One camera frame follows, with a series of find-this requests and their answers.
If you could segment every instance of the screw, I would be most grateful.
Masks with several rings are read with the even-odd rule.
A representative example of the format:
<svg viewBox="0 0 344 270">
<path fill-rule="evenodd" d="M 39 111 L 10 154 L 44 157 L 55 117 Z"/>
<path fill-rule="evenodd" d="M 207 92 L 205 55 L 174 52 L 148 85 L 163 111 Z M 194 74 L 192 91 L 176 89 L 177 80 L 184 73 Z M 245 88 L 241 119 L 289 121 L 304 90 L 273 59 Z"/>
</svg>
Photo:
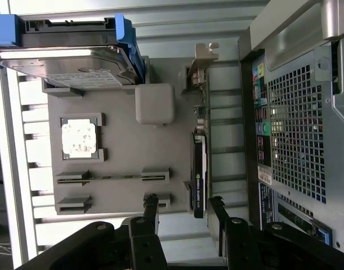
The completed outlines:
<svg viewBox="0 0 344 270">
<path fill-rule="evenodd" d="M 273 224 L 272 228 L 275 230 L 282 230 L 283 229 L 282 225 L 279 225 L 279 224 Z"/>
<path fill-rule="evenodd" d="M 242 223 L 242 221 L 239 218 L 232 219 L 232 222 L 235 224 L 241 224 Z"/>
<path fill-rule="evenodd" d="M 104 230 L 104 229 L 106 229 L 106 225 L 99 225 L 99 226 L 97 226 L 97 229 L 98 230 Z"/>
</svg>

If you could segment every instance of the white light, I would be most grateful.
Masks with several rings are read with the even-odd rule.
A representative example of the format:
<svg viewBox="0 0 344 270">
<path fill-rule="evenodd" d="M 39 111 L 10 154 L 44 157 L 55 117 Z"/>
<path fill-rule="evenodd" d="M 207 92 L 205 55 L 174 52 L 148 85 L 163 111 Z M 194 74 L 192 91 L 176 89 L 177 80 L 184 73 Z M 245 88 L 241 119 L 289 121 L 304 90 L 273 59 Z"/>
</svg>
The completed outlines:
<svg viewBox="0 0 344 270">
<path fill-rule="evenodd" d="M 89 55 L 91 55 L 90 49 L 55 49 L 44 51 L 13 51 L 0 53 L 0 57 L 2 59 L 55 58 Z"/>
</svg>

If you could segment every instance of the ventilation grille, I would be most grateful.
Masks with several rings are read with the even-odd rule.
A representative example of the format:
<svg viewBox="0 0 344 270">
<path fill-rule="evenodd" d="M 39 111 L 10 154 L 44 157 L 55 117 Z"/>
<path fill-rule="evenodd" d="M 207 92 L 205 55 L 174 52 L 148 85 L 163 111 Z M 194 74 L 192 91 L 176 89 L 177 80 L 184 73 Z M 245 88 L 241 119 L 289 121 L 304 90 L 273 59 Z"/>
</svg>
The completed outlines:
<svg viewBox="0 0 344 270">
<path fill-rule="evenodd" d="M 308 209 L 302 207 L 301 205 L 297 204 L 296 202 L 290 200 L 289 198 L 281 195 L 281 194 L 278 194 L 278 198 L 284 200 L 285 202 L 289 203 L 291 206 L 294 206 L 295 208 L 297 208 L 299 211 L 309 215 L 310 217 L 313 217 L 313 212 L 312 211 L 309 211 Z"/>
<path fill-rule="evenodd" d="M 310 66 L 268 83 L 276 181 L 326 203 L 321 87 Z"/>
</svg>

